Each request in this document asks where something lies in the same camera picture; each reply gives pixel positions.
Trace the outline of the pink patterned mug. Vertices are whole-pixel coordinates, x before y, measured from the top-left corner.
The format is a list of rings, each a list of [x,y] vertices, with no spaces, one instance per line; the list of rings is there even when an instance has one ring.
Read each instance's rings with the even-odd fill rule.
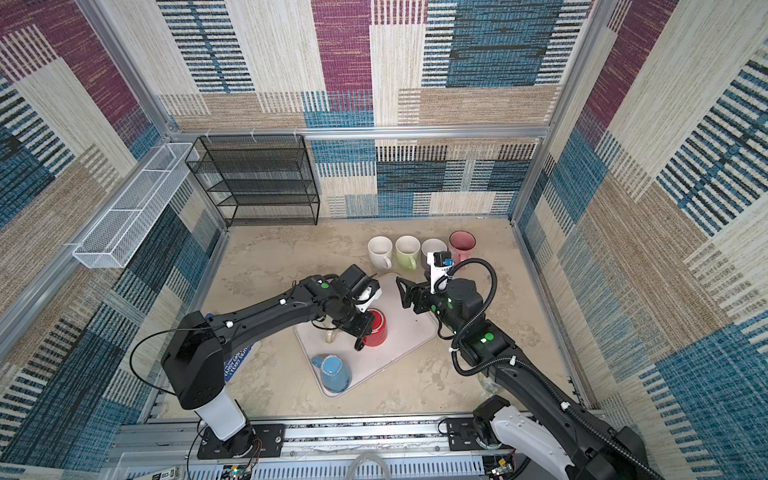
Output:
[[[472,257],[477,240],[475,236],[465,230],[454,231],[449,236],[449,250],[455,264],[461,263]]]

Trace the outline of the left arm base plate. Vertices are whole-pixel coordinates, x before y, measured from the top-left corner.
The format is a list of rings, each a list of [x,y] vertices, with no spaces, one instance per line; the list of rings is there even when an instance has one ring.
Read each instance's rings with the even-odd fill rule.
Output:
[[[228,440],[218,439],[207,426],[203,430],[198,460],[277,458],[281,455],[285,424],[246,425]]]

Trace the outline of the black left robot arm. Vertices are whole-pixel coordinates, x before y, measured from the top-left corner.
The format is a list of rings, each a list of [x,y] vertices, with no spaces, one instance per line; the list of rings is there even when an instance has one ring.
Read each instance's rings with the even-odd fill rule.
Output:
[[[273,334],[328,317],[334,327],[361,346],[372,331],[370,304],[380,297],[379,282],[352,266],[343,275],[314,275],[284,293],[234,312],[210,318],[186,315],[161,358],[180,406],[195,412],[216,439],[226,442],[247,431],[245,414],[226,390],[224,367],[230,358]]]

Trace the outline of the red mug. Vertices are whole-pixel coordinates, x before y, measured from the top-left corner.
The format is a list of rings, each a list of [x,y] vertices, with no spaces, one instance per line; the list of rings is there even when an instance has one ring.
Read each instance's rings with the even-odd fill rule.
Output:
[[[363,339],[367,347],[378,347],[382,345],[388,337],[386,316],[378,309],[369,309],[373,315],[372,331]]]

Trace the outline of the white mug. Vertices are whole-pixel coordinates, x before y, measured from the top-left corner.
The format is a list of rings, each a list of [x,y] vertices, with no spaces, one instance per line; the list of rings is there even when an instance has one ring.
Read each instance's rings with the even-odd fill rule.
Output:
[[[368,255],[376,269],[390,270],[392,262],[392,241],[386,236],[375,236],[367,244]]]

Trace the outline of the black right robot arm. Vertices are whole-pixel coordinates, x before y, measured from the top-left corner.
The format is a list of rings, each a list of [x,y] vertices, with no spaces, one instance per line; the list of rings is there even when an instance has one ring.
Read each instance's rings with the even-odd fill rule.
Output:
[[[557,479],[659,478],[637,433],[629,427],[617,430],[573,401],[487,320],[494,290],[481,296],[468,279],[438,288],[399,277],[396,285],[404,308],[432,312],[454,332],[449,353],[460,375],[487,376],[532,414],[525,420],[506,405],[482,413],[477,426],[491,442],[516,448]]]

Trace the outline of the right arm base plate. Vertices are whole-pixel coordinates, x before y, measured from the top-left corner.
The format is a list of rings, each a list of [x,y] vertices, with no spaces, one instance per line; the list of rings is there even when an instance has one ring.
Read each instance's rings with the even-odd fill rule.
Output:
[[[479,417],[446,417],[438,432],[448,440],[450,451],[494,450],[501,445],[488,421]]]

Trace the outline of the purple mug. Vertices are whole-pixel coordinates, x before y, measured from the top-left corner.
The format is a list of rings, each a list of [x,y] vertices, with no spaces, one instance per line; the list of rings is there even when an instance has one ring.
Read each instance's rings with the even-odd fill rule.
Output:
[[[447,251],[446,243],[437,238],[426,239],[421,244],[421,260],[424,267],[428,266],[428,254],[432,252]]]

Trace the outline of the light green mug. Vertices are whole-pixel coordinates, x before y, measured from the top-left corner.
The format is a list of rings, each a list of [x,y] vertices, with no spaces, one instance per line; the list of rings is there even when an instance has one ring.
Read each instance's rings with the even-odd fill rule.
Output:
[[[411,235],[403,235],[395,242],[395,255],[399,266],[408,271],[415,271],[420,266],[420,241]]]

